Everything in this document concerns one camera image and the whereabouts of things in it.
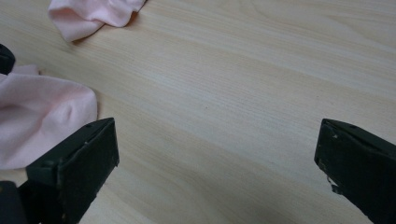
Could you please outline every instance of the wooden floor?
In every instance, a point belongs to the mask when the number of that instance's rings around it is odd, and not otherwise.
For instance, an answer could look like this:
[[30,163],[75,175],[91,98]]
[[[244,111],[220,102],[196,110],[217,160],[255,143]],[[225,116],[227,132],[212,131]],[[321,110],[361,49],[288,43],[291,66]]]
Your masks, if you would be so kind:
[[0,42],[116,120],[120,167],[80,223],[371,223],[314,152],[323,118],[396,144],[396,1],[148,0],[72,44],[49,4],[0,0]]

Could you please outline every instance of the pink sock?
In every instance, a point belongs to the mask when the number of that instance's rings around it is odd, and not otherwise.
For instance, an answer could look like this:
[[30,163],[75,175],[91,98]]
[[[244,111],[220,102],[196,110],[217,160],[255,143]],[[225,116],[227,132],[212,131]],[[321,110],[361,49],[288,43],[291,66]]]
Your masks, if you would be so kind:
[[49,18],[64,40],[73,41],[93,34],[105,23],[122,27],[145,0],[52,0]]
[[38,74],[35,65],[0,74],[0,169],[22,168],[97,119],[89,88]]

